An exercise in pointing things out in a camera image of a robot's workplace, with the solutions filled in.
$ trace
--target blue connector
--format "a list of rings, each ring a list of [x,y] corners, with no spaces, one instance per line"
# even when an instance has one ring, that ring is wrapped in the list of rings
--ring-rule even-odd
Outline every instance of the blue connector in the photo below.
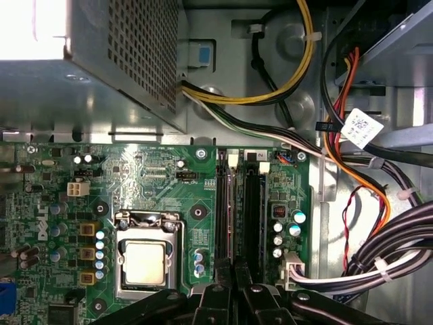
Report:
[[[16,284],[0,282],[0,316],[12,315],[16,309]]]

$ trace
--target power supply vent grille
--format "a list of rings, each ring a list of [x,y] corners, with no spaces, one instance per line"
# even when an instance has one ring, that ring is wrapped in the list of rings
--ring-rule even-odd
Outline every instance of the power supply vent grille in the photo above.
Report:
[[[108,58],[176,114],[177,0],[110,0]]]

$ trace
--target cpu socket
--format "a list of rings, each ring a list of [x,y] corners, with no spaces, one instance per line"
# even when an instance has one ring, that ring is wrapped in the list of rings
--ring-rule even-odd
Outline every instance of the cpu socket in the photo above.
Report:
[[[177,288],[179,271],[183,277],[185,229],[179,219],[174,213],[122,210],[114,214],[116,298],[135,301],[163,288]]]

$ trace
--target green motherboard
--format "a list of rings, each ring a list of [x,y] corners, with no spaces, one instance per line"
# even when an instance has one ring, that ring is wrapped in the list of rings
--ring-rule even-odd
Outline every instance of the green motherboard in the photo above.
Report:
[[[279,150],[1,144],[0,324],[90,324],[212,282],[220,257],[275,285],[285,252],[308,262],[311,209],[308,157]]]

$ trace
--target barcode label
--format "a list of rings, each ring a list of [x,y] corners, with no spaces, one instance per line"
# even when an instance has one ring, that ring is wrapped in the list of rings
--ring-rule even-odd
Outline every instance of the barcode label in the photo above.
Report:
[[[341,133],[356,147],[363,149],[383,128],[362,110],[354,108],[347,116]]]

